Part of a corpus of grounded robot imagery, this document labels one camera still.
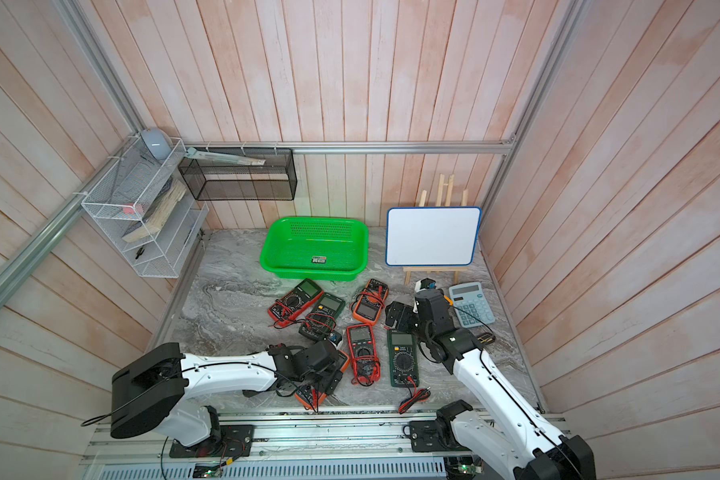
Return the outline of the green DT9205A multimeter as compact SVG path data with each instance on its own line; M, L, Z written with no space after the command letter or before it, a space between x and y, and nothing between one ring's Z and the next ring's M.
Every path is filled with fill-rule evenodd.
M333 294L323 293L312 310L301 320L298 333L309 340L327 339L337 325L337 319L346 302Z

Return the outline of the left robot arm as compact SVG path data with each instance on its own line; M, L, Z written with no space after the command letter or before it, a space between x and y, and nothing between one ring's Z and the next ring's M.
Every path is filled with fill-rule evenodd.
M220 436L218 413L197 398L282 387L293 395L304 385L328 395L343 376L345 362L328 340L226 357L184 353L178 343L165 343L113 375L110 435L128 439L155 431L193 448Z

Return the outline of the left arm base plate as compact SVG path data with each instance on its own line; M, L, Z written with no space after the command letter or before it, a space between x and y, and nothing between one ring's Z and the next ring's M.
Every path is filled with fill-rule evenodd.
M222 425L218 433L193 447L184 447L174 440L168 457L171 459L228 459L248 457L255 427L251 424Z

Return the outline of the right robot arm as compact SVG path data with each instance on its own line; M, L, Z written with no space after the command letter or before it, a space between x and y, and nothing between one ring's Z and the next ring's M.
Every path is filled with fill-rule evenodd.
M504 377L479 338L455 326L451 306L441 290L423 289L412 305L388 305L386 324L424 344L491 419L483 420L469 403L456 400L438 409L434 420L408 424L413 450L470 451L503 479L596 478L587 442L566 436L538 412Z

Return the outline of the red ANENG multimeter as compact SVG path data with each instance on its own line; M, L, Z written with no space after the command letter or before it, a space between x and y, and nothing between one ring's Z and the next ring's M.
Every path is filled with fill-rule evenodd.
M306 309L322 297L323 293L324 290L313 280L302 280L267 310L274 327L281 329L295 323Z

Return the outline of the orange multimeter front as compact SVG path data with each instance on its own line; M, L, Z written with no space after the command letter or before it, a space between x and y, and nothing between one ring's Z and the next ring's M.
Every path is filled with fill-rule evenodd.
M297 389L295 398L306 410L317 412L325 398L332 395L338 387L349 362L349 356L339 351L334 364L302 384Z

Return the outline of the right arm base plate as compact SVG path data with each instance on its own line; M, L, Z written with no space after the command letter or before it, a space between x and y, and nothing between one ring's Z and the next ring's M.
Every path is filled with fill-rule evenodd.
M485 450L488 442L485 438L469 438L467 445L462 445L456 437L437 420L414 420L403 428L404 436L410 440L411 449L415 453L435 452L466 452L477 453Z

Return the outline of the orange multimeter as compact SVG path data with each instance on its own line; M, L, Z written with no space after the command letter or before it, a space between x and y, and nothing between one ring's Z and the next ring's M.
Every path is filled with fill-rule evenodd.
M386 283L370 279L351 304L352 318L375 325L385 308L388 292L389 287Z
M338 387L349 362L349 356L339 351L334 364L302 384L297 389L295 398L306 410L317 412L325 398L332 395Z

